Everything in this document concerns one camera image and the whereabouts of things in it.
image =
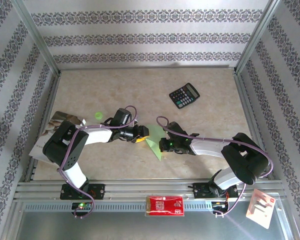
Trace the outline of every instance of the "cable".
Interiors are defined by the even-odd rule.
[[[172,133],[174,135],[178,135],[178,136],[181,136],[181,137],[185,137],[185,138],[188,138],[188,139],[197,139],[197,140],[206,140],[206,141],[211,141],[211,142],[218,142],[218,143],[234,143],[234,144],[238,144],[238,145],[244,145],[244,146],[247,146],[248,148],[251,148],[253,150],[256,150],[258,151],[259,153],[261,153],[262,155],[264,155],[268,162],[269,162],[269,165],[270,165],[270,169],[261,174],[260,177],[266,177],[268,176],[272,170],[274,169],[274,162],[271,160],[270,156],[265,152],[263,151],[262,149],[258,148],[258,147],[255,147],[251,144],[248,144],[248,143],[245,143],[245,142],[241,142],[241,141],[236,141],[236,140],[233,140],[233,139],[221,139],[221,138],[211,138],[211,137],[198,137],[198,136],[190,136],[190,135],[186,135],[186,134],[182,134],[182,133],[179,133],[179,132],[176,132],[176,131],[172,131],[170,129],[168,129],[167,127],[163,126],[160,122],[159,122],[159,119],[165,119],[167,121],[167,125],[169,124],[169,120],[168,118],[166,118],[165,116],[158,116],[156,118],[156,122],[159,124],[160,127],[162,127],[164,130],[166,130],[167,132],[169,133]],[[238,198],[236,199],[236,201],[234,202],[234,204],[232,205],[232,207],[226,211],[225,213],[219,211],[219,210],[214,210],[215,212],[217,213],[220,213],[220,215],[217,215],[216,216],[224,216],[224,215],[227,215],[228,213],[230,213],[234,207],[237,205],[239,199],[241,198],[242,194],[244,193],[245,189],[246,189],[246,184],[243,185],[243,188],[242,188],[242,191],[240,193],[240,195],[238,196]]]
[[[240,192],[238,198],[235,200],[234,204],[232,205],[232,207],[230,207],[230,209],[229,209],[228,211],[222,212],[222,211],[215,210],[215,209],[213,210],[214,212],[217,212],[217,213],[220,214],[220,215],[217,215],[217,214],[216,214],[217,217],[227,215],[228,213],[230,213],[230,212],[235,208],[235,206],[236,206],[237,203],[239,202],[240,198],[242,197],[242,194],[244,193],[244,191],[245,191],[245,189],[246,189],[246,186],[247,186],[247,184],[244,183],[244,184],[243,184],[243,188],[242,188],[242,190],[241,190],[241,192]]]
[[[95,203],[94,198],[93,198],[90,194],[88,194],[88,193],[82,191],[81,189],[77,188],[74,184],[72,184],[72,182],[70,182],[70,181],[68,180],[68,178],[66,177],[66,175],[65,175],[65,173],[64,173],[64,171],[63,171],[63,168],[64,168],[64,166],[65,166],[65,164],[66,164],[66,162],[67,162],[67,159],[68,159],[68,157],[69,157],[71,148],[72,148],[72,146],[73,146],[73,144],[74,144],[75,138],[76,138],[76,136],[78,135],[78,133],[79,133],[81,130],[85,130],[85,129],[121,129],[121,128],[128,127],[130,124],[132,124],[132,123],[135,121],[135,119],[137,118],[138,112],[137,112],[136,107],[134,107],[134,106],[132,106],[132,105],[129,105],[129,106],[126,106],[126,107],[125,107],[125,109],[127,109],[127,108],[133,108],[133,109],[134,109],[134,112],[135,112],[135,113],[134,113],[133,119],[132,119],[129,123],[127,123],[127,124],[124,124],[124,125],[121,125],[121,126],[105,126],[105,125],[101,125],[101,124],[100,124],[100,125],[82,126],[82,127],[78,128],[78,129],[74,132],[74,134],[73,134],[73,136],[72,136],[72,138],[71,138],[71,141],[70,141],[70,143],[69,143],[69,145],[68,145],[68,149],[67,149],[67,151],[66,151],[66,153],[65,153],[65,155],[64,155],[64,158],[63,158],[63,161],[62,161],[60,167],[56,170],[58,173],[60,173],[60,175],[63,177],[63,179],[65,180],[65,182],[66,182],[67,184],[69,184],[72,188],[74,188],[75,190],[77,190],[79,193],[81,193],[81,194],[83,194],[83,195],[86,195],[88,198],[90,198],[90,199],[92,200],[90,211],[87,212],[85,215],[80,216],[81,219],[87,217],[89,214],[91,214],[91,213],[93,212],[96,203]],[[75,210],[75,211],[74,211],[74,217],[75,217],[75,218],[77,217],[76,212],[77,212],[77,211]]]
[[[266,173],[261,174],[260,178],[268,176],[272,172],[272,170],[274,169],[274,162],[271,160],[270,156],[265,151],[263,151],[262,149],[260,149],[258,147],[255,147],[251,144],[248,144],[248,143],[245,143],[245,142],[242,142],[242,141],[236,141],[236,140],[233,140],[233,139],[198,137],[198,136],[190,136],[190,135],[182,134],[182,133],[179,133],[179,132],[176,132],[176,131],[172,131],[172,130],[168,129],[167,127],[163,126],[159,122],[159,119],[167,120],[167,122],[168,122],[167,124],[169,124],[169,120],[165,116],[158,116],[156,118],[156,122],[159,124],[160,127],[162,127],[164,130],[166,130],[167,132],[172,133],[174,135],[178,135],[178,136],[185,137],[185,138],[188,138],[188,139],[197,139],[197,140],[203,140],[203,141],[206,140],[206,141],[218,142],[218,143],[234,143],[234,144],[244,145],[244,146],[247,146],[248,148],[251,148],[253,150],[258,151],[259,153],[261,153],[262,155],[264,155],[267,158],[267,160],[269,162],[269,165],[270,165],[270,169]]]

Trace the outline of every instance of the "metal base plate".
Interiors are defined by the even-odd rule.
[[[91,183],[88,185],[88,194],[90,194],[95,200],[104,199],[105,185]],[[87,196],[80,196],[72,187],[68,184],[63,184],[60,193],[61,200],[89,200]]]
[[[195,182],[193,185],[193,195],[195,199],[215,199],[217,198],[213,193],[209,190],[208,182]],[[229,198],[237,198],[238,189],[236,185],[229,187],[226,190],[229,194]]]

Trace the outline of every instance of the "metal frame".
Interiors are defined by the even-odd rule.
[[[59,75],[60,69],[57,66],[57,63],[50,53],[48,46],[41,36],[37,26],[32,19],[30,13],[28,12],[26,5],[24,4],[23,0],[11,0],[12,5],[16,9],[17,13],[19,14],[21,20],[23,21],[26,29],[30,33],[31,37],[33,38],[35,44],[39,48],[40,52],[42,53],[44,59],[48,63],[49,67],[53,71],[53,74]]]
[[[239,75],[244,69],[247,61],[249,60],[261,36],[264,34],[267,25],[270,22],[280,2],[281,0],[270,0],[265,6],[263,15],[261,16],[260,21],[257,23],[256,27],[254,28],[251,37],[249,39],[249,42],[245,46],[242,55],[234,68],[237,75]]]
[[[105,195],[96,201],[94,212],[144,212],[146,196],[182,196],[186,212],[210,211],[211,199],[195,199],[188,186],[194,182],[207,182],[207,179],[131,179],[97,180],[91,183],[103,183]],[[17,239],[18,229],[24,212],[71,212],[71,204],[78,201],[60,200],[60,190],[64,181],[20,182],[17,186],[5,224],[2,240]],[[276,210],[285,238],[300,239],[294,218],[287,205],[287,197],[280,180],[258,180],[248,185],[241,201],[250,201],[254,189],[262,189],[276,199]]]
[[[239,93],[240,101],[241,101],[243,112],[244,112],[249,130],[250,130],[251,137],[257,145],[259,145],[263,150],[265,150],[264,144],[261,139],[260,132],[258,130],[257,122],[254,117],[254,113],[253,113],[251,105],[249,103],[248,95],[245,90],[242,78],[241,78],[240,74],[237,75],[235,72],[233,73],[233,77],[234,77],[234,81],[236,84],[236,88]]]
[[[61,73],[58,74],[57,76],[55,76],[55,78],[57,78],[57,79],[52,81],[51,92],[48,95],[46,108],[45,108],[44,113],[43,113],[42,123],[41,123],[40,129],[39,129],[39,134],[40,135],[43,133],[43,131],[46,128],[46,125],[50,121],[50,115],[51,115],[52,108],[54,106],[54,101],[55,101],[55,98],[56,98],[56,95],[57,95],[57,90],[58,90],[59,82],[60,82],[60,79],[61,79]],[[33,174],[35,173],[35,170],[36,170],[35,167],[37,166],[37,164],[38,164],[38,160],[31,157],[29,167],[28,167],[28,171],[25,175],[24,182],[30,182],[30,180],[32,179]]]

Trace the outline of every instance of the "beige tabletop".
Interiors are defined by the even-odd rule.
[[[186,83],[191,83],[201,97],[178,109],[169,93]],[[156,117],[162,115],[177,122],[188,134],[216,138],[231,138],[238,132],[250,135],[232,70],[228,68],[63,71],[51,116],[61,111],[94,125],[100,123],[94,117],[96,112],[103,113],[104,121],[128,105],[137,108],[140,125],[156,124]],[[163,153],[159,161],[146,141],[133,144],[120,140],[85,146],[78,163],[91,180],[210,178],[228,167],[223,158],[173,152]],[[39,161],[34,180],[62,179],[56,169]]]

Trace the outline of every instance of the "red card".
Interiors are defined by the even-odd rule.
[[[184,216],[182,196],[147,196],[146,216]]]

